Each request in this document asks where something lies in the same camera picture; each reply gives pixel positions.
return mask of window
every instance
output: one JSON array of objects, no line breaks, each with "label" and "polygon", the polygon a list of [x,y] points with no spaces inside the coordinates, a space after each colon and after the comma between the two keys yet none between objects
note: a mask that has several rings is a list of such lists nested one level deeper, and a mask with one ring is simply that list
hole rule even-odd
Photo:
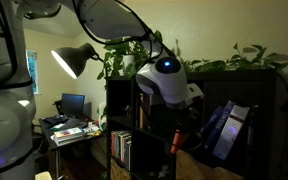
[{"label": "window", "polygon": [[33,80],[33,92],[34,94],[39,94],[36,59],[37,59],[37,50],[27,49],[26,60],[29,74]]}]

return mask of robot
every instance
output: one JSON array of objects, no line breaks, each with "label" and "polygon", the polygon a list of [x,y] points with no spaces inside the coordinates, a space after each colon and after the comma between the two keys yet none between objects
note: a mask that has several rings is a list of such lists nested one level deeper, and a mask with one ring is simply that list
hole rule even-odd
[{"label": "robot", "polygon": [[179,110],[200,96],[196,85],[186,83],[184,69],[174,54],[131,9],[118,1],[0,0],[0,180],[34,178],[31,121],[36,106],[22,19],[53,17],[61,6],[76,13],[90,37],[130,37],[150,50],[152,58],[136,75],[145,93],[161,95],[168,107]]}]

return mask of blue light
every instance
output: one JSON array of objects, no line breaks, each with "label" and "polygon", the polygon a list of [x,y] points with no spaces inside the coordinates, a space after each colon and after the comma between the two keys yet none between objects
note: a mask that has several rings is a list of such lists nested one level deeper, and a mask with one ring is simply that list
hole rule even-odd
[{"label": "blue light", "polygon": [[170,62],[168,62],[168,61],[164,62],[164,66],[169,66],[169,65],[171,65]]}]

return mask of desk lamp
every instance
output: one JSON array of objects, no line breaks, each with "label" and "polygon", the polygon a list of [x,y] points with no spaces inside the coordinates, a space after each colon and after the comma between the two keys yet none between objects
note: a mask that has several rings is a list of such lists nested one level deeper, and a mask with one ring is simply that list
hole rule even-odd
[{"label": "desk lamp", "polygon": [[103,62],[94,50],[93,46],[89,43],[85,43],[79,48],[62,47],[52,50],[51,52],[56,61],[74,79],[77,79],[77,77],[82,74],[88,59],[91,58]]}]

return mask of black cabinet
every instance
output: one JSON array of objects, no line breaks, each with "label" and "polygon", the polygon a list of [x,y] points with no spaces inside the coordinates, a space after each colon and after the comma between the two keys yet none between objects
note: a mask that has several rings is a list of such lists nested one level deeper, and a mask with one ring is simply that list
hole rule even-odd
[{"label": "black cabinet", "polygon": [[[170,173],[163,179],[175,179],[176,156],[170,153],[176,123],[181,122],[194,130],[206,123],[211,113],[220,104],[236,101],[245,106],[258,105],[257,119],[254,124],[253,155],[245,157],[247,129],[241,130],[226,160],[213,156],[202,148],[187,151],[197,161],[210,167],[223,167],[249,179],[268,179],[271,140],[274,124],[275,70],[248,70],[225,72],[196,72],[187,74],[188,83],[197,84],[204,93],[204,98],[193,103],[192,108],[199,112],[199,117],[192,122],[182,112],[169,111],[164,105],[149,106],[150,128],[140,128],[140,94],[136,82],[125,77],[107,79],[107,117],[108,134],[115,130],[128,130],[132,136],[130,154],[132,179],[159,179],[156,175],[163,165]],[[189,143],[198,144],[201,139],[190,138]],[[107,152],[111,152],[112,139],[107,137]],[[108,153],[108,172],[110,159]]]}]

